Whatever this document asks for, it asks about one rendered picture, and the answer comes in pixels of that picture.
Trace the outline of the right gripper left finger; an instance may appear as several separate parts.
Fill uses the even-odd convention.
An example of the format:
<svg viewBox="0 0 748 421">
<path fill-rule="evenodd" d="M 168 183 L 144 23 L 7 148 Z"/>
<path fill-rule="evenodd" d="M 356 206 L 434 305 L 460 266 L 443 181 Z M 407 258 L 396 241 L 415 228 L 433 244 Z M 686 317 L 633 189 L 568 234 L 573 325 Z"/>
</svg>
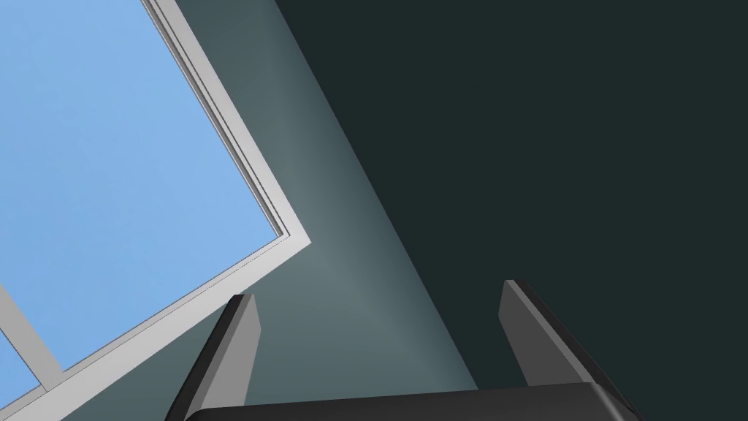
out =
<svg viewBox="0 0 748 421">
<path fill-rule="evenodd" d="M 243 406 L 261 334 L 255 297 L 226 304 L 164 421 L 187 421 L 203 409 Z"/>
</svg>

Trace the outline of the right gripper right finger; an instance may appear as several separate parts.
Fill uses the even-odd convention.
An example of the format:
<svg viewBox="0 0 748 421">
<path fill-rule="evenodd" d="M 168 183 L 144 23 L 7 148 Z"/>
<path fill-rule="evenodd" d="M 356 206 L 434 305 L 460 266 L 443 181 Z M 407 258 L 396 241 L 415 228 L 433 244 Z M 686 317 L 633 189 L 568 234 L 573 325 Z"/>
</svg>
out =
<svg viewBox="0 0 748 421">
<path fill-rule="evenodd" d="M 528 385 L 592 382 L 621 398 L 601 367 L 527 282 L 503 282 L 498 319 Z"/>
</svg>

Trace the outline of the white framed window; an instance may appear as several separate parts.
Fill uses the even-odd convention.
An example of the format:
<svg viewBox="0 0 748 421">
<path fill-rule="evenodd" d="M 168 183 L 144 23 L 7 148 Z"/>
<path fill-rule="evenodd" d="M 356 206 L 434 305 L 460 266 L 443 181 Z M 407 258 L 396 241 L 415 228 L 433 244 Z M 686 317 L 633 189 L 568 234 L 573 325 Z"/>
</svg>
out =
<svg viewBox="0 0 748 421">
<path fill-rule="evenodd" d="M 0 0 L 0 421 L 63 421 L 309 243 L 176 0 Z"/>
</svg>

